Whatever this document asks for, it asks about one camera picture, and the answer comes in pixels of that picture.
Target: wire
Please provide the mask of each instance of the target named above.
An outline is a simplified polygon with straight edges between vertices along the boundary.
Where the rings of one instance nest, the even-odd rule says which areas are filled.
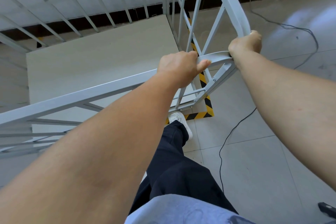
[[[317,38],[315,37],[314,33],[310,29],[308,29],[308,28],[300,28],[300,27],[296,27],[296,26],[293,26],[293,25],[290,25],[290,24],[284,24],[284,23],[280,23],[280,22],[276,22],[276,21],[271,21],[271,20],[265,18],[264,16],[262,16],[261,14],[258,14],[255,11],[252,10],[252,2],[251,2],[251,0],[249,0],[249,5],[250,5],[250,12],[252,14],[255,14],[255,15],[259,16],[260,18],[264,19],[265,21],[267,21],[269,23],[274,23],[276,25],[279,25],[283,29],[298,29],[298,30],[302,30],[302,31],[305,31],[305,32],[309,33],[312,36],[312,38],[315,41],[316,50],[313,53],[311,53],[300,65],[296,66],[294,68],[294,70],[297,69],[298,67],[302,66],[304,63],[306,63],[314,54],[316,54],[319,51],[319,42],[317,41]],[[224,141],[221,149],[219,150],[219,157],[220,157],[219,177],[220,177],[220,182],[222,184],[222,191],[224,191],[224,187],[223,187],[222,174],[221,174],[221,169],[222,169],[222,164],[223,164],[223,159],[221,157],[221,150],[223,149],[226,140],[233,133],[233,131],[238,127],[238,125],[241,122],[243,122],[244,120],[246,120],[248,117],[250,117],[254,113],[255,110],[257,110],[257,107],[249,115],[247,115],[244,119],[242,119],[240,122],[238,122],[238,124],[231,130],[231,132],[229,133],[229,135],[226,137],[226,139],[225,139],[225,141]]]

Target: person's left hand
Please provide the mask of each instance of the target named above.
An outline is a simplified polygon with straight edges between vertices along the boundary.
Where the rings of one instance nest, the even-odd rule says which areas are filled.
[[[166,73],[166,76],[175,80],[179,88],[184,88],[210,64],[210,60],[202,60],[197,64],[197,52],[178,52],[163,56],[157,73]]]

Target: person's right arm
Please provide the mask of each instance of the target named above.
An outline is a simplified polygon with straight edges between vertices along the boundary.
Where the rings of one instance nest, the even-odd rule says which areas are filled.
[[[297,159],[336,191],[336,83],[277,65],[260,50],[256,31],[229,46],[265,122]]]

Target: black pants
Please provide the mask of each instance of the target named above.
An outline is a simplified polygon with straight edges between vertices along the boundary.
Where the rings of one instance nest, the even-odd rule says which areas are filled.
[[[177,120],[164,128],[129,214],[152,198],[166,194],[193,197],[237,213],[210,171],[184,156],[182,146],[188,137],[186,128]]]

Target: shoe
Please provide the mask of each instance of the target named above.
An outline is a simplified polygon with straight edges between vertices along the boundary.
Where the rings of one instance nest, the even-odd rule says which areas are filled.
[[[189,139],[193,137],[193,133],[191,132],[191,129],[189,128],[187,121],[184,115],[182,114],[182,112],[179,112],[179,111],[170,112],[168,114],[168,120],[169,120],[169,123],[172,123],[175,120],[177,120],[178,122],[181,122],[188,132]]]

